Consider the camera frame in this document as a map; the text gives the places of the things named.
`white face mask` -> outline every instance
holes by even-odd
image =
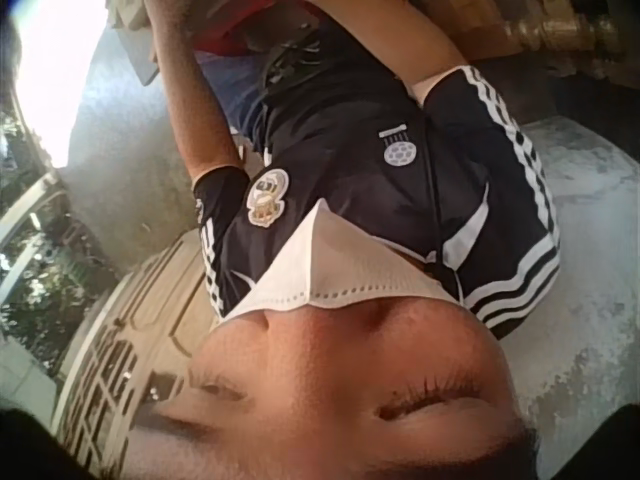
[[[439,282],[332,213],[320,200],[260,281],[223,321],[259,310],[288,312],[305,305],[338,309],[392,297],[457,303]]]

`sky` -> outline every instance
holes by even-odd
[[[89,64],[106,25],[105,0],[22,0],[12,16],[22,40],[20,106],[53,166],[62,168],[69,161]]]

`embroidered badge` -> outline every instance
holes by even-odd
[[[418,156],[418,147],[409,140],[406,125],[380,132],[378,136],[384,140],[387,147],[384,151],[384,161],[392,167],[410,165]]]
[[[270,170],[253,185],[247,197],[249,222],[256,227],[269,228],[282,216],[289,190],[289,175],[282,169]]]

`wrist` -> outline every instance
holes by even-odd
[[[176,42],[188,38],[187,29],[183,24],[171,21],[151,22],[156,42]]]

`cheek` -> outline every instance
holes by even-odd
[[[259,375],[268,353],[262,319],[261,314],[253,314],[211,332],[191,361],[194,382],[211,383],[224,374],[242,387]]]

